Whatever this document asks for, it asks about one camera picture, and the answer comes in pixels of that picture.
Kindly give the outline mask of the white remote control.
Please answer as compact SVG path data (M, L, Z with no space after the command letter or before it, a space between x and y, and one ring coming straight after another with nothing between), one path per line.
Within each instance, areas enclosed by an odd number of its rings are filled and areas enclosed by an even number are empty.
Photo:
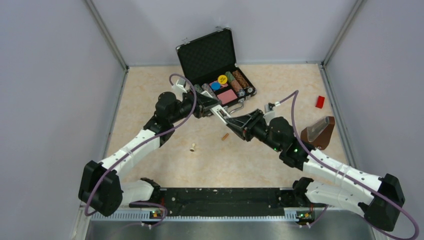
M216 105L210 109L210 111L218 117L224 125L228 124L228 120L232 118L232 116L226 111L224 107L221 105Z

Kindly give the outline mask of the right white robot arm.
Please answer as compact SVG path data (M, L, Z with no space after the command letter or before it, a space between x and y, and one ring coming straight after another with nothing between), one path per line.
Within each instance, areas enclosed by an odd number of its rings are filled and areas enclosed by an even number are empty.
M224 121L242 140L249 142L256 138L278 152L279 159L287 166L334 183L326 185L311 178L301 178L293 184L293 200L297 205L333 205L364 217L380 230L394 230L400 210L387 200L399 207L405 203L400 181L394 175L369 174L341 163L314 146L298 141L294 128L284 117L266 122L259 109L238 117L226 117Z

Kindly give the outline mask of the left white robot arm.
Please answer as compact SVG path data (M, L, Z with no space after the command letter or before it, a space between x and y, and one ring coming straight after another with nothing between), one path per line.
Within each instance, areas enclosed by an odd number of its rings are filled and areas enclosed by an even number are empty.
M174 124L187 121L190 116L207 117L220 101L205 93L188 91L178 100L172 92L158 96L155 112L140 132L124 147L111 156L95 162L91 160L83 169L78 198L105 217L120 206L144 202L154 207L160 202L160 193L154 183L146 178L121 183L144 157L162 147L175 132Z

